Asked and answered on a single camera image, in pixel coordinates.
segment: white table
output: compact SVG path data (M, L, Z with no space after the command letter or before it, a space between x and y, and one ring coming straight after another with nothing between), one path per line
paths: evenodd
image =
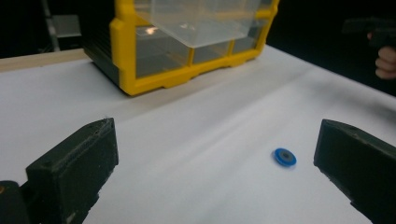
M266 47L254 61L128 97L90 60L0 74L0 179L114 118L118 165L84 223L370 223L313 165L322 119L396 145L396 98ZM292 169L271 157L285 147Z

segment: white surface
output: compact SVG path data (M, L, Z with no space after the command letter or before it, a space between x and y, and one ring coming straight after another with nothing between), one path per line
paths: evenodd
M370 223L313 165L322 119L396 145L396 98L266 47L187 84L127 97L90 61L0 74L0 179L83 125L116 121L120 165L84 223ZM271 157L297 157L293 169Z

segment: blue ring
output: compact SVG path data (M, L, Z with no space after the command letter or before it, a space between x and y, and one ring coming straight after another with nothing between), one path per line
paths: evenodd
M274 152L275 160L282 166L290 167L297 163L296 157L285 148L278 148Z

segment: finger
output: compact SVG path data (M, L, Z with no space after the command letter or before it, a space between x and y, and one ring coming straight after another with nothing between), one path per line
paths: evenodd
M381 79L394 79L396 78L396 72L388 72L382 69L376 69L375 73L378 77L380 77Z
M378 56L389 62L389 63L396 63L396 49L392 47L384 47L378 51Z
M379 58L375 61L375 65L382 70L388 72L396 72L396 63L390 63L382 58Z

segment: black object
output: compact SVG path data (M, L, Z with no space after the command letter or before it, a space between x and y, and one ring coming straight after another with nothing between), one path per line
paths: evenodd
M82 223L118 163L114 119L85 125L30 164L20 188L0 181L0 222Z
M356 18L344 22L344 34L372 33L369 46L382 48L384 46L396 47L396 20L382 18Z
M78 4L81 44L106 76L119 85L119 68L113 63L110 23L116 16L115 0L83 0Z
M396 223L396 147L324 119L314 164L373 223Z

